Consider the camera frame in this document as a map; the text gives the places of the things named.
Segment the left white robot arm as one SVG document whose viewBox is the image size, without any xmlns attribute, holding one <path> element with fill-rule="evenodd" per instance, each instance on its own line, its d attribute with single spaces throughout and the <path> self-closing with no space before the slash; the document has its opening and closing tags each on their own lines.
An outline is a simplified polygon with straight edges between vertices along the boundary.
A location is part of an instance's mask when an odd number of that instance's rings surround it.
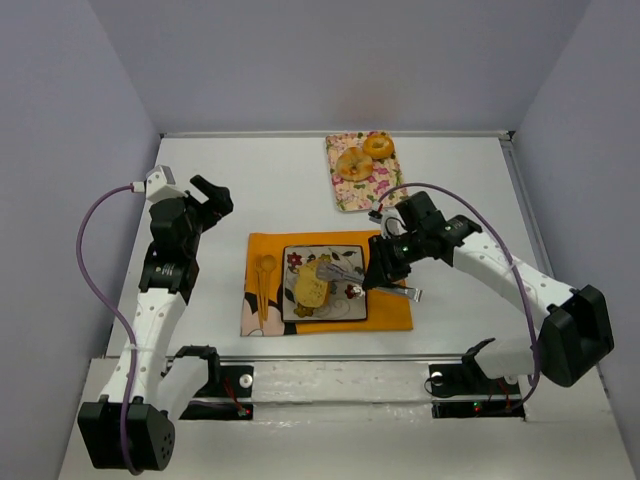
<svg viewBox="0 0 640 480">
<path fill-rule="evenodd" d="M 199 274 L 197 252 L 203 233 L 234 208 L 230 191 L 196 175 L 196 199 L 177 187 L 165 167 L 145 180 L 119 187 L 142 194 L 150 204 L 152 241 L 143 261 L 136 308 L 127 319 L 90 277 L 83 256 L 89 221 L 76 238 L 76 260 L 92 292 L 120 322 L 127 340 L 99 398 L 80 406 L 77 424 L 94 468 L 126 470 L 137 476 L 162 471 L 172 458 L 176 422 L 195 394 L 220 381 L 220 358 L 211 346 L 186 346 L 173 361 L 167 351 L 186 311 Z"/>
</svg>

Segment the metal tongs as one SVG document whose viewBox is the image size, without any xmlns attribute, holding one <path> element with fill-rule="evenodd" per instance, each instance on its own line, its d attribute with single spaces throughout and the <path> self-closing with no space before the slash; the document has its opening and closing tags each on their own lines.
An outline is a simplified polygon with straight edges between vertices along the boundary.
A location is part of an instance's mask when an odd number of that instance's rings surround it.
<svg viewBox="0 0 640 480">
<path fill-rule="evenodd" d="M 316 277 L 319 280 L 327 282 L 350 282 L 359 287 L 362 287 L 365 275 L 360 273 L 348 272 L 341 267 L 332 263 L 321 262 L 316 268 Z M 422 299 L 423 291 L 418 288 L 393 285 L 393 286 L 380 286 L 375 287 L 375 290 L 383 292 L 385 294 L 399 296 L 409 299 L 413 302 L 420 302 Z"/>
</svg>

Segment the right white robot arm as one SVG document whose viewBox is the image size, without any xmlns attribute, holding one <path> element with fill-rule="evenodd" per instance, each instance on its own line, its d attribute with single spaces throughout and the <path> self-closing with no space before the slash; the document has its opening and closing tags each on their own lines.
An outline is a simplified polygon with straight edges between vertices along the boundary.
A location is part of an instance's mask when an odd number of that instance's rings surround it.
<svg viewBox="0 0 640 480">
<path fill-rule="evenodd" d="M 382 203 L 369 212 L 380 226 L 371 237 L 362 287 L 389 287 L 408 277 L 413 264 L 438 260 L 484 284 L 520 310 L 527 334 L 494 337 L 470 347 L 461 363 L 471 380 L 540 377 L 561 387 L 574 385 L 614 348 L 604 294 L 592 285 L 575 288 L 512 255 L 480 217 L 444 217 L 420 191 L 387 214 Z"/>
</svg>

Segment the large herb bread slice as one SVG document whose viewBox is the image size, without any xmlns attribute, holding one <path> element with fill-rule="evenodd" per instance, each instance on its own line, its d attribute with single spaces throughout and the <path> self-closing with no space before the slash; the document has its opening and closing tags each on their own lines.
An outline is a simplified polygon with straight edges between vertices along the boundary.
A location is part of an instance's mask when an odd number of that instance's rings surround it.
<svg viewBox="0 0 640 480">
<path fill-rule="evenodd" d="M 294 297 L 304 307 L 320 308 L 329 297 L 329 282 L 317 277 L 317 270 L 325 261 L 316 259 L 298 268 L 298 278 L 294 285 Z"/>
</svg>

